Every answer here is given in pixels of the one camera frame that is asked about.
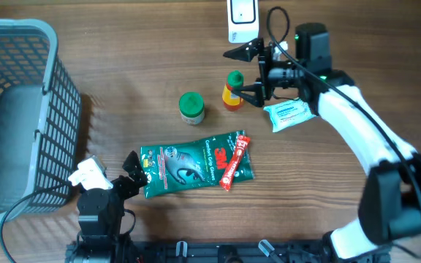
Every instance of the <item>blue and white packet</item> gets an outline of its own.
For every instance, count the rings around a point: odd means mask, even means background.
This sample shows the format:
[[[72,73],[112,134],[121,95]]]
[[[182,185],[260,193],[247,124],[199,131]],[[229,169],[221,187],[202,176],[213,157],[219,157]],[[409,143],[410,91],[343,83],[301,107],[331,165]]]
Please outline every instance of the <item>blue and white packet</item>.
[[[287,127],[316,117],[311,113],[308,103],[301,100],[289,100],[279,104],[266,106],[264,110],[269,112],[273,124],[272,132],[279,132]]]

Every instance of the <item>green lid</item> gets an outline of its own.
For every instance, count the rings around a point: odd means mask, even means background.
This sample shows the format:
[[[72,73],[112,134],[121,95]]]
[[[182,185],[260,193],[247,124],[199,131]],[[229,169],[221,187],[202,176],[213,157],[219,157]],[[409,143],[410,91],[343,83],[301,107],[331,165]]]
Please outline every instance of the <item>green lid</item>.
[[[195,118],[204,111],[204,99],[197,92],[186,92],[180,98],[180,111],[188,118]]]
[[[238,70],[228,74],[227,83],[232,88],[241,88],[243,86],[243,74]]]

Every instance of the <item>red candy bar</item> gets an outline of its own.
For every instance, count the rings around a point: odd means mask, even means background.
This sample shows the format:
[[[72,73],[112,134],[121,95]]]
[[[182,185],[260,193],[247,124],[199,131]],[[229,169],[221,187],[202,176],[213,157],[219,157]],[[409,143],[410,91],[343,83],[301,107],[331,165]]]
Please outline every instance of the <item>red candy bar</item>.
[[[249,137],[238,135],[237,145],[235,151],[233,152],[233,157],[227,165],[224,175],[220,180],[220,186],[227,191],[229,191],[232,186],[233,176],[235,175],[235,171],[243,158],[243,154],[248,147],[249,141]]]

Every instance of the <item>bottle with green cap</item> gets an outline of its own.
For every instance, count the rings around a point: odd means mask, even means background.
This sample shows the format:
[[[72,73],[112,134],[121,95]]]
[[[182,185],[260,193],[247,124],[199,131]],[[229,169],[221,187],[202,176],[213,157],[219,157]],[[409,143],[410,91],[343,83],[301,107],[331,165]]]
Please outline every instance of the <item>bottle with green cap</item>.
[[[227,110],[236,111],[243,106],[244,100],[232,93],[233,89],[241,87],[243,87],[243,74],[238,70],[230,72],[230,74],[228,74],[227,84],[225,84],[224,87],[224,92],[222,93],[222,100],[224,101],[224,106]]]
[[[199,124],[204,119],[204,99],[197,92],[186,92],[180,98],[180,113],[187,124]]]

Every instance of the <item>gray basket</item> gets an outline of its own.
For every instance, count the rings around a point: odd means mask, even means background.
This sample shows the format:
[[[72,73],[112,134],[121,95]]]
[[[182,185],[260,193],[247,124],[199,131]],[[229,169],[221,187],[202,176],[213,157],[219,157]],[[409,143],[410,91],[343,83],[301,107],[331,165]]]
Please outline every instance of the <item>gray basket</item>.
[[[0,20],[0,220],[20,198],[68,183],[75,161],[81,101],[57,56],[55,31],[40,20]],[[64,186],[10,215],[57,210]]]

